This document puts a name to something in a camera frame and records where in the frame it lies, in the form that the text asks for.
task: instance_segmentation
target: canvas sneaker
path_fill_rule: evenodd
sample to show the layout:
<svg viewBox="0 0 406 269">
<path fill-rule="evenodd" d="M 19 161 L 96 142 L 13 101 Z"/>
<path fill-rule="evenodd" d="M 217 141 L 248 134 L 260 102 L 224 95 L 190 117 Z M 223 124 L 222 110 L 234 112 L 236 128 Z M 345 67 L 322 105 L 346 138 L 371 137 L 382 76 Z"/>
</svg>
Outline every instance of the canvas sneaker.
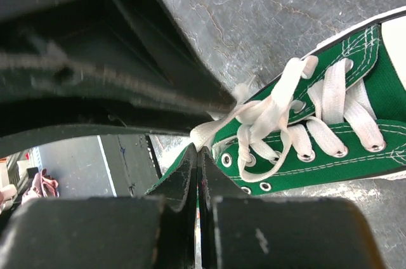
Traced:
<svg viewBox="0 0 406 269">
<path fill-rule="evenodd" d="M 190 135 L 245 192 L 406 177 L 406 7 L 289 60 L 248 101 L 247 90 L 238 85 L 236 107 Z"/>
</svg>

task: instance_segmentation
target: shoe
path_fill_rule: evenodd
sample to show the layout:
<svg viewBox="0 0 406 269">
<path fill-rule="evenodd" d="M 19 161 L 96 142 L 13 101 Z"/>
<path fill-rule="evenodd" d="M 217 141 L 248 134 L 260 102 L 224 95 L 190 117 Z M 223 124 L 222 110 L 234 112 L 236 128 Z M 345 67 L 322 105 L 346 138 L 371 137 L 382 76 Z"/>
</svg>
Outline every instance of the shoe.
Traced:
<svg viewBox="0 0 406 269">
<path fill-rule="evenodd" d="M 406 7 L 291 59 L 248 101 L 247 90 L 237 86 L 230 114 L 190 136 L 248 194 L 406 177 Z"/>
</svg>

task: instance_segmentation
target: gray table surface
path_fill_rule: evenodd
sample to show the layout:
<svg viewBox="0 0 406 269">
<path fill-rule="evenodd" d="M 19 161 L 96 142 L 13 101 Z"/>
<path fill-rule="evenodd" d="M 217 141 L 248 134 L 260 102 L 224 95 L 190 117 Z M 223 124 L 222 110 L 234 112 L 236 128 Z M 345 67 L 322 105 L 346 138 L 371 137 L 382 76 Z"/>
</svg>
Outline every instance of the gray table surface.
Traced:
<svg viewBox="0 0 406 269">
<path fill-rule="evenodd" d="M 228 88 L 256 75 L 252 92 L 326 37 L 406 0 L 164 0 L 196 52 Z M 184 138 L 154 137 L 167 167 Z M 295 189 L 287 196 L 340 196 L 367 217 L 388 268 L 406 268 L 406 182 L 349 181 Z"/>
</svg>

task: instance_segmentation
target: shoelace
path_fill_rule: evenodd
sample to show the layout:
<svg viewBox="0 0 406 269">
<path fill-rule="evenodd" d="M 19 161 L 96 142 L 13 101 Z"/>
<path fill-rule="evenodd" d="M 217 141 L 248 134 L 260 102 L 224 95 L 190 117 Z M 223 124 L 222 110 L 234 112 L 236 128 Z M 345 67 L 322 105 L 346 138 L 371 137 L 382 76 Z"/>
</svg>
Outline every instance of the shoelace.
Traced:
<svg viewBox="0 0 406 269">
<path fill-rule="evenodd" d="M 288 127 L 288 121 L 291 109 L 295 113 L 304 109 L 306 103 L 293 100 L 293 94 L 300 78 L 309 79 L 317 63 L 316 56 L 307 56 L 304 60 L 291 59 L 271 94 L 262 101 L 254 100 L 243 104 L 247 100 L 248 86 L 238 85 L 233 92 L 237 99 L 236 107 L 226 117 L 201 124 L 190 133 L 197 150 L 203 146 L 211 148 L 216 133 L 236 118 L 241 123 L 236 136 L 239 144 L 237 163 L 240 177 L 245 182 L 262 181 L 274 175 L 284 163 L 291 147 L 298 153 L 300 160 L 311 162 L 316 155 L 306 128 L 302 124 Z M 315 114 L 305 118 L 307 130 L 318 146 L 333 157 L 344 157 L 348 149 L 328 124 L 342 123 L 344 119 L 352 127 L 363 147 L 370 152 L 378 152 L 386 146 L 375 122 L 376 116 L 363 80 L 346 90 L 345 75 L 352 66 L 353 61 L 343 58 L 325 71 L 324 79 L 307 90 L 315 106 Z M 281 152 L 273 150 L 263 141 L 274 131 L 280 131 L 283 144 Z M 222 144 L 225 142 L 221 141 L 214 147 L 224 147 Z M 250 147 L 257 155 L 270 161 L 273 167 L 269 171 L 254 174 L 245 170 L 246 166 L 253 166 L 255 160 L 250 154 Z"/>
</svg>

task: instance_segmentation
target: shoe tongue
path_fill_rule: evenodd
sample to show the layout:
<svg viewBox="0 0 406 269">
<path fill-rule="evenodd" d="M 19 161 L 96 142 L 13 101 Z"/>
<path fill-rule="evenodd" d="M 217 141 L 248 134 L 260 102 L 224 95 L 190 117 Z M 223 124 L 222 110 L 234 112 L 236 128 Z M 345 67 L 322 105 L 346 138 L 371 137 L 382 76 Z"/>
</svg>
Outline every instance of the shoe tongue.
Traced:
<svg viewBox="0 0 406 269">
<path fill-rule="evenodd" d="M 406 90 L 383 41 L 379 45 L 377 62 L 363 81 L 378 119 L 406 122 Z"/>
</svg>

